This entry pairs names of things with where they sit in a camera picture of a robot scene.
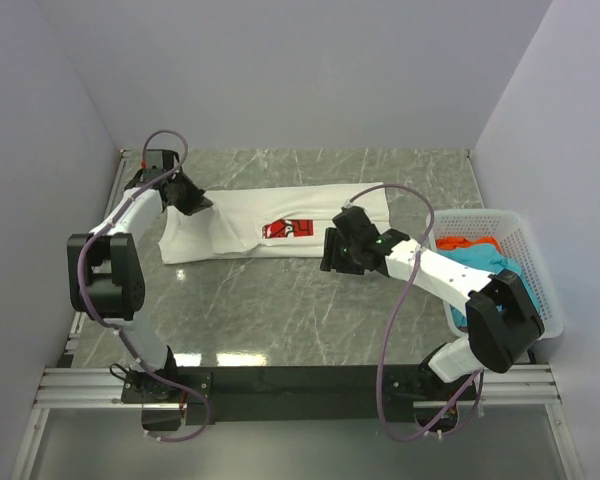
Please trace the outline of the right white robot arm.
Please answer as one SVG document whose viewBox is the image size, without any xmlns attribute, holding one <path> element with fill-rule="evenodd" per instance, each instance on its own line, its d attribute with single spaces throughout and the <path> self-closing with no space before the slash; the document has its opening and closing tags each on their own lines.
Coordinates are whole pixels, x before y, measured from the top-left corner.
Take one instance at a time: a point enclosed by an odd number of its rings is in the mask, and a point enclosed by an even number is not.
<svg viewBox="0 0 600 480">
<path fill-rule="evenodd" d="M 419 387 L 440 399 L 454 381 L 477 370 L 503 374 L 545 333 L 521 277 L 462 265 L 395 230 L 378 230 L 363 208 L 342 209 L 325 231 L 320 269 L 404 280 L 463 313 L 468 333 L 423 361 Z"/>
</svg>

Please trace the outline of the white red-print t-shirt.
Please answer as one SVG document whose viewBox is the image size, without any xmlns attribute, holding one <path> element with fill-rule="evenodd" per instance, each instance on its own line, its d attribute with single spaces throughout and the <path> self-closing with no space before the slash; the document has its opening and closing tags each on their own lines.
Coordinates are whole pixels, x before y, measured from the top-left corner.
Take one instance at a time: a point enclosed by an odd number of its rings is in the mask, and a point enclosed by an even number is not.
<svg viewBox="0 0 600 480">
<path fill-rule="evenodd" d="M 212 206 L 186 216 L 167 209 L 159 241 L 164 264 L 216 259 L 320 258 L 325 230 L 354 195 L 381 231 L 390 227 L 389 207 L 379 183 L 331 184 L 211 191 Z"/>
</svg>

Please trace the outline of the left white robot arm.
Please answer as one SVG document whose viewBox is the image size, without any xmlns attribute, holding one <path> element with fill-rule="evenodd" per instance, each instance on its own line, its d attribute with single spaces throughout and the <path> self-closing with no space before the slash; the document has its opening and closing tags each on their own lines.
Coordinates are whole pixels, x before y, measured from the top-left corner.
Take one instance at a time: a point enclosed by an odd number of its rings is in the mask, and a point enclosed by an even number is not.
<svg viewBox="0 0 600 480">
<path fill-rule="evenodd" d="M 121 338 L 132 356 L 122 380 L 147 399 L 166 402 L 180 388 L 171 348 L 143 311 L 146 285 L 136 244 L 172 207 L 185 216 L 211 209 L 205 191 L 179 168 L 173 150 L 149 149 L 120 202 L 98 226 L 67 241 L 69 290 L 75 311 Z"/>
</svg>

